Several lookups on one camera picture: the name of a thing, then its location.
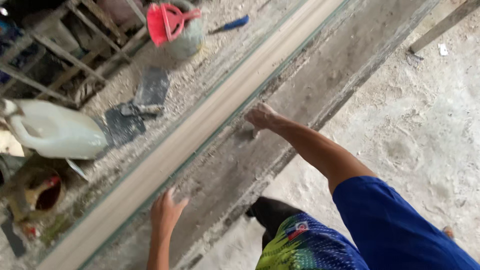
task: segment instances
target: hand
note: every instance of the hand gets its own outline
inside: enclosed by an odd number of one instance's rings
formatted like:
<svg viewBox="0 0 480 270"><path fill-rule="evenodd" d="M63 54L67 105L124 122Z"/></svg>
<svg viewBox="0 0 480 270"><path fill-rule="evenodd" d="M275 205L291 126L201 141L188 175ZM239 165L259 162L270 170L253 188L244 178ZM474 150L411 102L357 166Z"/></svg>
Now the hand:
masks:
<svg viewBox="0 0 480 270"><path fill-rule="evenodd" d="M171 188L158 197L152 206L152 236L159 237L158 240L171 236L173 227L188 204L188 199L183 199L179 204L175 204L172 195L173 189Z"/></svg>
<svg viewBox="0 0 480 270"><path fill-rule="evenodd" d="M275 116L278 116L278 113L272 107L261 102L248 111L245 115L245 120L252 123L256 130L261 130L270 128Z"/></svg>

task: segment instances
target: small white paper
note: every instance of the small white paper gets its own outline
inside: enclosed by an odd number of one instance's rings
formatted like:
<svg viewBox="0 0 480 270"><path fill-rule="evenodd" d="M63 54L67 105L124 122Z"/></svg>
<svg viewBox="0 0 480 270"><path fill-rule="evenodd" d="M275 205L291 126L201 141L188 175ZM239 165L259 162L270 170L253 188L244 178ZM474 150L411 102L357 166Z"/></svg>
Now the small white paper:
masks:
<svg viewBox="0 0 480 270"><path fill-rule="evenodd" d="M448 55L447 45L445 45L445 43L438 44L438 49L440 50L440 55L441 56L447 56Z"/></svg>

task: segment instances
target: person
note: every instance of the person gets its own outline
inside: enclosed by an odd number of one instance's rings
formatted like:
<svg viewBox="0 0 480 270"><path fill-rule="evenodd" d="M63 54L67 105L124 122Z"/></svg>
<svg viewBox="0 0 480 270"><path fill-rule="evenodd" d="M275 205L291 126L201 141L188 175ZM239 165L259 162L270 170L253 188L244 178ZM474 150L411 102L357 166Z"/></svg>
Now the person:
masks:
<svg viewBox="0 0 480 270"><path fill-rule="evenodd" d="M287 140L327 179L353 245L339 232L283 202L260 197L248 210L266 228L256 269L480 270L480 265L426 221L395 189L340 145L264 103L245 119ZM152 208L149 270L168 269L170 235L186 201L169 190Z"/></svg>

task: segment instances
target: white plastic jug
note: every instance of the white plastic jug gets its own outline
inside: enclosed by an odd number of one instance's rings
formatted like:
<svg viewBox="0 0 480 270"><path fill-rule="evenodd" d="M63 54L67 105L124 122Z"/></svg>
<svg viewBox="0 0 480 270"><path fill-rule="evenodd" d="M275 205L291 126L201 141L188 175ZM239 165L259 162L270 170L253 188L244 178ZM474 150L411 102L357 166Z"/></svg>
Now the white plastic jug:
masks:
<svg viewBox="0 0 480 270"><path fill-rule="evenodd" d="M1 103L0 114L15 138L41 156L89 160L107 146L97 123L77 111L33 99Z"/></svg>

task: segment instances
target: blue handle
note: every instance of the blue handle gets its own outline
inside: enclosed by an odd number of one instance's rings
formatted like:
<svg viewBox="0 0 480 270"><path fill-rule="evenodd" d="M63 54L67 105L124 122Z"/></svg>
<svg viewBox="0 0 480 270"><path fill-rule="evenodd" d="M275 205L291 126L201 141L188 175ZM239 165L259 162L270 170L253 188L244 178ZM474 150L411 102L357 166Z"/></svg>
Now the blue handle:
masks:
<svg viewBox="0 0 480 270"><path fill-rule="evenodd" d="M248 23L248 15L246 15L245 17L243 18L240 18L238 20L235 20L231 23L228 23L228 24L225 24L223 26L223 30L230 30L230 29L233 29L235 27L239 27L239 26L243 26L243 25L246 25Z"/></svg>

